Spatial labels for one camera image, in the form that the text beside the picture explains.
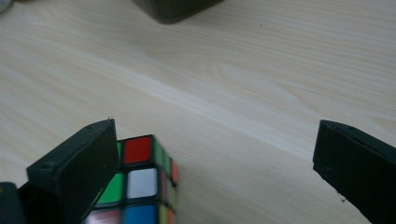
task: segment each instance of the light wood grain surface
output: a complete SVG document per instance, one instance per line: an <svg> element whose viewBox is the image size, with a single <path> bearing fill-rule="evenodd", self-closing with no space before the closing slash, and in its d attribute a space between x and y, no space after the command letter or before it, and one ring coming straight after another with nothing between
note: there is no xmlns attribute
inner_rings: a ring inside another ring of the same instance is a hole
<svg viewBox="0 0 396 224"><path fill-rule="evenodd" d="M368 223L312 170L318 122L396 146L396 1L225 0L161 25L128 0L0 15L0 180L89 123L154 133L177 223Z"/></svg>

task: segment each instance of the black object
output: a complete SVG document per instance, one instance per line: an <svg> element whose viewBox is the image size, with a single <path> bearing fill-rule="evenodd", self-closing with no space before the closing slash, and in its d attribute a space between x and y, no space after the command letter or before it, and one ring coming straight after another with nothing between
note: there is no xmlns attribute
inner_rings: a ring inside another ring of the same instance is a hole
<svg viewBox="0 0 396 224"><path fill-rule="evenodd" d="M396 223L396 148L354 127L320 122L314 170L372 223Z"/></svg>
<svg viewBox="0 0 396 224"><path fill-rule="evenodd" d="M134 0L153 19L161 23L181 21L222 0Z"/></svg>
<svg viewBox="0 0 396 224"><path fill-rule="evenodd" d="M8 192L0 194L0 221L7 223L17 214L21 221L12 223L81 223L119 164L114 119L86 126L29 166L29 181L18 193L15 186L0 183ZM12 206L3 206L5 201Z"/></svg>

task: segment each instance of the rubik's cube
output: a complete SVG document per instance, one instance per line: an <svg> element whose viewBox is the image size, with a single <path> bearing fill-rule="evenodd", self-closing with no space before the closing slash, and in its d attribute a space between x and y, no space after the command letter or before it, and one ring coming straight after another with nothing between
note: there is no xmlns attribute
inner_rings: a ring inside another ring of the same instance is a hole
<svg viewBox="0 0 396 224"><path fill-rule="evenodd" d="M85 224L174 224L177 164L154 135L118 141L120 169Z"/></svg>

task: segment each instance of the blue sticker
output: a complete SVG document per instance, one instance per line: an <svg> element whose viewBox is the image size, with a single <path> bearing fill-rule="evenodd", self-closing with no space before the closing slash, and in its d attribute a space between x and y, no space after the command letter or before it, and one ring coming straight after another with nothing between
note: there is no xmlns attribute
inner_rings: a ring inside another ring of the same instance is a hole
<svg viewBox="0 0 396 224"><path fill-rule="evenodd" d="M157 206L145 205L129 207L125 210L125 224L156 224Z"/></svg>

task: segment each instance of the wooden table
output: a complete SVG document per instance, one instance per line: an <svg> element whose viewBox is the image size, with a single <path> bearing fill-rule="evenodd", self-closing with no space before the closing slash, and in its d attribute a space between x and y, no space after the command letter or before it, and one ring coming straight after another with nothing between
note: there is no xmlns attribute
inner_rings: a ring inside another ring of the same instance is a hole
<svg viewBox="0 0 396 224"><path fill-rule="evenodd" d="M396 2L226 0L162 25L131 1L0 15L0 180L89 123L157 135L177 223L368 223L312 170L318 122L396 146Z"/></svg>

